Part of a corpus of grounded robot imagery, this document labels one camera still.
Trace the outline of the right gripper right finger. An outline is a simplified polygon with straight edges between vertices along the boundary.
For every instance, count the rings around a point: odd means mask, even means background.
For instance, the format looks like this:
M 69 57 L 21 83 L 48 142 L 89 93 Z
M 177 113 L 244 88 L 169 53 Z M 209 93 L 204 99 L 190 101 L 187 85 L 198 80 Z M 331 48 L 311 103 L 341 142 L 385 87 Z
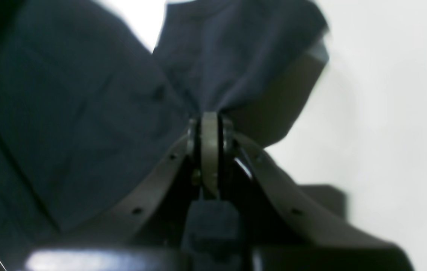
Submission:
M 254 245 L 253 271 L 412 271 L 398 245 L 359 230 L 301 190 L 253 140 L 221 121 L 223 153 L 236 154 L 251 184 L 288 229 L 283 242 Z

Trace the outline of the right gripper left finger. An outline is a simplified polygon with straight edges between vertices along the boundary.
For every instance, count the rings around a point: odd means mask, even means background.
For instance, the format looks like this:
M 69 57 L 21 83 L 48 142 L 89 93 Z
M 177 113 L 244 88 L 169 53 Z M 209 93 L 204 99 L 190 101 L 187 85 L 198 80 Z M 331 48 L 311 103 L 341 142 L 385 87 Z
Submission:
M 178 174 L 185 168 L 186 160 L 195 154 L 197 132 L 198 120 L 191 119 L 187 132 L 135 189 L 111 208 L 68 233 L 63 245 L 120 247 L 133 240 L 167 198 Z

